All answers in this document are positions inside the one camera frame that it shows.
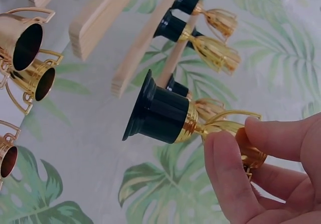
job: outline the hand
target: hand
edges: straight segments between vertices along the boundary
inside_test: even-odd
[[[208,135],[206,171],[230,223],[321,223],[321,114],[296,122],[249,117],[245,132],[260,151],[301,162],[307,174],[263,164],[252,181],[285,203],[265,198],[249,182],[235,138],[226,131]]]

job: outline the tablecloth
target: tablecloth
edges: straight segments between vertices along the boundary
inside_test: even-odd
[[[86,0],[66,1],[76,9]],[[111,79],[159,1],[132,0],[85,62],[68,44],[70,15],[77,10],[64,11],[61,0],[50,3],[60,20],[46,28],[55,36],[47,45],[63,46],[64,60],[49,97],[34,104],[21,126],[17,166],[0,192],[0,223],[228,223],[206,175],[199,137],[176,145],[142,135],[121,141],[146,72],[159,76],[173,43],[153,40],[121,99],[111,95]],[[228,44],[242,62],[228,76],[186,49],[175,80],[195,99],[212,97],[266,121],[319,112],[320,2],[204,0],[206,9],[237,14]],[[197,29],[212,36],[202,16]],[[267,162],[304,171],[296,162]]]

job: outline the gold trophy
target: gold trophy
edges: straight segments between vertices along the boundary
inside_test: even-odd
[[[0,190],[2,186],[2,178],[8,177],[17,162],[18,149],[13,145],[13,142],[17,140],[20,129],[8,122],[1,121],[0,124],[7,126],[15,131],[14,134],[6,133],[4,136],[0,136]]]
[[[215,115],[202,124],[199,122],[195,105],[186,97],[156,86],[149,70],[122,140],[125,141],[129,136],[140,133],[168,144],[184,142],[192,134],[200,135],[204,141],[209,133],[226,130],[235,136],[240,147],[244,170],[248,178],[251,179],[251,169],[259,168],[267,155],[249,143],[244,125],[221,119],[233,114],[261,119],[261,115],[256,113],[228,110]]]
[[[57,59],[47,59],[44,62],[35,59],[33,63],[23,71],[15,71],[13,68],[9,69],[11,80],[24,91],[22,99],[27,107],[23,108],[18,103],[10,91],[8,83],[6,83],[6,90],[17,108],[25,115],[30,112],[33,106],[33,100],[41,101],[48,95],[55,80],[56,70],[54,67],[59,65],[63,59],[63,55],[57,52],[44,49],[40,49],[39,52],[55,56]]]
[[[13,15],[16,12],[47,13],[47,18],[32,19]],[[25,70],[35,59],[43,39],[42,24],[47,23],[55,12],[36,7],[17,8],[0,14],[0,89],[10,77],[9,69]]]
[[[187,87],[175,81],[173,74],[167,82],[166,89],[186,97],[196,108],[199,118],[208,121],[215,115],[225,111],[223,102],[212,98],[200,98],[193,100],[192,93]]]
[[[173,42],[188,41],[187,47],[196,51],[198,56],[214,71],[232,75],[241,61],[238,52],[219,40],[204,36],[192,29],[186,22],[173,16],[168,10],[160,22],[154,37],[163,36]]]
[[[235,14],[223,9],[205,10],[201,0],[175,0],[172,9],[178,9],[189,15],[203,14],[209,29],[222,42],[227,41],[238,25]]]

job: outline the gold handle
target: gold handle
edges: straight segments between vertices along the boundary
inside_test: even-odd
[[[218,120],[218,119],[220,119],[222,117],[225,117],[227,115],[248,115],[248,116],[257,117],[259,120],[261,120],[261,118],[262,118],[262,115],[259,115],[259,114],[254,113],[254,112],[249,112],[249,111],[244,111],[244,110],[227,110],[227,111],[221,112],[221,113],[213,116],[212,118],[210,118],[206,122],[206,124],[213,123],[216,120]]]
[[[56,56],[57,59],[53,60],[53,59],[47,59],[45,61],[45,63],[49,64],[50,66],[58,66],[60,64],[60,62],[62,61],[62,59],[64,58],[64,56],[58,52],[54,52],[54,51],[50,51],[50,50],[45,50],[45,49],[40,49],[39,52],[44,53],[44,54],[48,54],[48,55],[52,55],[52,56]]]
[[[15,97],[13,96],[13,94],[11,93],[10,89],[9,89],[9,86],[8,86],[8,83],[6,83],[6,90],[7,90],[7,93],[9,95],[9,97],[11,98],[12,102],[14,102],[14,104],[16,105],[16,107],[18,109],[20,109],[21,112],[23,112],[25,115],[28,115],[30,113],[30,110],[33,106],[32,102],[33,102],[33,99],[31,98],[31,96],[29,94],[27,94],[26,92],[24,92],[23,94],[23,101],[25,104],[27,104],[27,108],[24,109],[19,103],[18,101],[15,99]]]
[[[43,17],[34,17],[33,20],[34,21],[38,21],[42,24],[44,23],[48,23],[51,18],[55,15],[55,12],[53,10],[49,10],[49,9],[45,9],[45,8],[38,8],[38,7],[21,7],[21,8],[17,8],[17,9],[13,9],[7,12],[7,14],[12,14],[12,13],[16,13],[16,12],[42,12],[42,13],[47,13],[48,16],[47,18],[43,18]]]
[[[0,59],[0,73],[4,76],[0,82],[0,89],[3,89],[8,79],[10,78],[10,74],[8,72],[9,64],[3,59]]]
[[[15,126],[15,125],[13,125],[13,124],[10,124],[10,123],[8,123],[8,122],[6,122],[6,121],[3,121],[3,120],[0,120],[0,124],[2,124],[2,125],[4,125],[4,126],[7,126],[7,127],[9,127],[9,128],[12,128],[13,130],[15,130],[16,131],[16,133],[13,135],[13,134],[11,134],[11,133],[6,133],[5,135],[4,135],[4,139],[5,140],[7,140],[9,143],[11,143],[12,144],[12,142],[14,141],[14,140],[17,140],[17,138],[18,138],[18,136],[19,136],[19,134],[20,134],[20,128],[18,128],[17,126]]]

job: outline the gold cup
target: gold cup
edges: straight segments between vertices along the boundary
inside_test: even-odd
[[[16,12],[47,13],[47,18],[32,19],[13,15]],[[10,77],[9,69],[25,70],[35,59],[43,39],[42,24],[47,23],[55,12],[37,7],[17,8],[0,14],[0,81],[2,89]]]
[[[27,107],[23,108],[18,103],[13,96],[8,83],[6,83],[6,90],[17,108],[25,115],[30,112],[33,106],[33,100],[41,101],[48,95],[56,76],[54,67],[59,65],[63,59],[63,55],[57,52],[44,49],[40,49],[39,52],[56,56],[57,59],[47,59],[44,62],[35,59],[26,70],[20,72],[9,69],[11,80],[24,91],[22,98]]]
[[[6,178],[11,174],[17,162],[18,149],[13,145],[13,142],[18,138],[20,129],[5,121],[0,120],[0,124],[15,131],[14,134],[6,133],[4,136],[0,136],[0,177]]]

